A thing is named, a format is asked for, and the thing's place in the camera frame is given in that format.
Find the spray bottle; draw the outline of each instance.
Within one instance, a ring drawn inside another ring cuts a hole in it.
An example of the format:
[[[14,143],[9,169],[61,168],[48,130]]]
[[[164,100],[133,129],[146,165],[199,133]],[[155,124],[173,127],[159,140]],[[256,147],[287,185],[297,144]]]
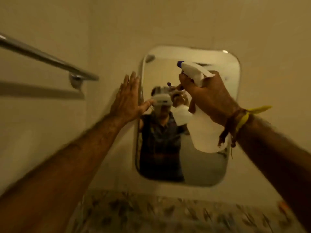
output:
[[[215,76],[204,67],[193,62],[178,61],[177,66],[182,69],[182,73],[192,78],[199,87],[202,86],[205,77]],[[204,153],[216,153],[226,148],[227,140],[221,147],[218,147],[219,135],[223,131],[223,127],[213,122],[197,105],[195,107],[195,113],[187,123],[194,147]]]

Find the yellow bracelet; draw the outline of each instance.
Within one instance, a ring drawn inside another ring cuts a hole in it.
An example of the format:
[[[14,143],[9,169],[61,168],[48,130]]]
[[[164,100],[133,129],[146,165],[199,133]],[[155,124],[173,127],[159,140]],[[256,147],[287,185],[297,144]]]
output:
[[[241,118],[241,120],[238,122],[238,125],[235,128],[235,135],[239,132],[240,128],[247,122],[250,114],[259,114],[271,108],[272,106],[265,105],[259,108],[246,110],[246,114]]]

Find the person's right hand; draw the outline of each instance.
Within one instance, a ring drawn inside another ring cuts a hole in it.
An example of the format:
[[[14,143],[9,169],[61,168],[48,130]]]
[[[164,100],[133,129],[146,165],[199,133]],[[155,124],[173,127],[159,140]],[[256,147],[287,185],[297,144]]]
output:
[[[198,87],[185,74],[179,75],[179,80],[183,88],[191,95],[192,100],[189,106],[189,112],[195,112],[196,104],[203,112],[211,117],[212,121],[225,126],[227,119],[239,109],[239,105],[229,95],[227,89],[217,71],[209,70],[214,74],[203,80],[203,86]]]

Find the person's right arm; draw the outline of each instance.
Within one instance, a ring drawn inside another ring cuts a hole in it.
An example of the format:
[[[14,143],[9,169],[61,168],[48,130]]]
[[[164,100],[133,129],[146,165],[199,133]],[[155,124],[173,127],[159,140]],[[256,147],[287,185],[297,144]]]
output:
[[[192,96],[190,109],[195,103],[214,122],[225,126],[227,119],[240,107],[229,95],[218,72],[210,72],[215,76],[206,78],[203,88],[195,86],[184,74],[180,74],[179,79]],[[235,117],[235,124],[242,116]],[[254,115],[239,130],[236,139],[305,229],[311,232],[311,155]]]

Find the person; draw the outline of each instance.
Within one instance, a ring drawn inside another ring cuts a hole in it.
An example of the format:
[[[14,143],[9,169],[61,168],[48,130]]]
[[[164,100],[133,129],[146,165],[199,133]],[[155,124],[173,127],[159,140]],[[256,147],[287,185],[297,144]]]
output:
[[[230,97],[218,72],[197,87],[180,74],[181,86],[211,119],[231,134],[245,111]],[[28,173],[0,198],[1,232],[63,232],[118,132],[138,119],[152,100],[138,105],[139,78],[125,76],[110,113]],[[311,155],[251,115],[236,135],[238,144],[311,232]]]
[[[157,91],[169,92],[169,88],[154,87],[151,96]],[[185,93],[172,93],[173,106],[188,104]],[[139,172],[148,179],[184,181],[179,160],[181,137],[187,133],[185,125],[177,126],[171,106],[162,105],[159,112],[154,110],[151,114],[140,117],[139,131],[142,133],[142,146],[139,158]]]

